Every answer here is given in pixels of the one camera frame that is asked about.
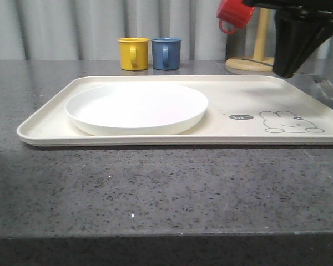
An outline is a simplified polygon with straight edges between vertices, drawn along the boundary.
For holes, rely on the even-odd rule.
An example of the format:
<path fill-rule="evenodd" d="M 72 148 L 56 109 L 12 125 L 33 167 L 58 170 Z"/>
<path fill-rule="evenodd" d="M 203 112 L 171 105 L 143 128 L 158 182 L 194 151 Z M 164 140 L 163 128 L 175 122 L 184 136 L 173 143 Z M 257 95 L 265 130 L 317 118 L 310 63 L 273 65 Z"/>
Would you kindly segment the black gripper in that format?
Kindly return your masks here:
<path fill-rule="evenodd" d="M 249 0 L 242 1 L 249 7 L 270 9 L 300 9 L 333 16 L 333 0 Z M 290 78 L 309 56 L 333 36 L 333 20 L 328 18 L 276 14 L 276 49 L 273 72 Z"/>

